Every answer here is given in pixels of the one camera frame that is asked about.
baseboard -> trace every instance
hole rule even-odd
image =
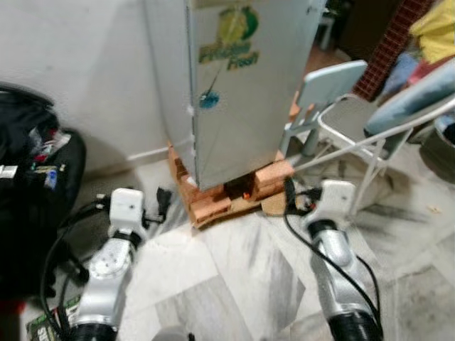
[[[83,182],[91,181],[97,178],[103,178],[126,171],[131,171],[136,167],[154,163],[168,158],[168,147],[155,149],[153,151],[146,151],[143,153],[128,156],[124,162],[114,165],[97,168],[85,172],[82,179]]]

refrigerator door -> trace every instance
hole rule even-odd
[[[189,11],[203,190],[275,159],[325,1],[207,2]]]
[[[190,174],[196,174],[186,0],[146,0],[156,82],[166,133]]]

brick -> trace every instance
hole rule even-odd
[[[169,145],[169,167],[171,172],[175,174],[177,180],[180,180],[182,176],[188,175],[188,171],[182,163],[182,160],[178,157],[177,153],[174,151],[173,147]]]
[[[202,200],[206,197],[214,197],[224,193],[224,185],[218,185],[209,190],[199,191],[199,189],[188,182],[189,175],[184,175],[181,177],[181,189],[185,195],[185,200],[187,203],[196,202]]]
[[[281,191],[283,191],[283,189],[284,189],[283,180],[272,183],[271,185],[263,186],[261,188],[255,186],[251,194],[251,200],[259,200],[265,197],[269,197],[270,195],[280,193]]]
[[[288,161],[278,161],[256,171],[255,185],[258,188],[270,185],[293,174],[294,169]]]
[[[190,205],[190,211],[195,223],[203,222],[213,215],[226,212],[230,209],[231,201],[225,195],[206,197]]]

chair backrest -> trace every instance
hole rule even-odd
[[[355,60],[310,72],[305,76],[297,105],[305,112],[311,104],[331,104],[350,92],[367,67],[364,60]]]

fabric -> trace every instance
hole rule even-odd
[[[455,55],[454,0],[443,0],[416,21],[409,29],[409,33],[419,39],[423,56],[430,64]]]
[[[390,76],[385,81],[381,96],[398,92],[406,84],[418,64],[409,53],[399,55]]]
[[[419,82],[423,77],[427,76],[431,71],[437,69],[448,60],[451,60],[453,55],[449,57],[445,57],[433,64],[428,63],[426,60],[421,60],[418,66],[414,69],[414,72],[410,75],[407,80],[408,85],[414,85],[415,83]]]
[[[455,93],[455,58],[420,82],[394,96],[379,108],[365,125],[372,135],[398,126],[419,110]]]

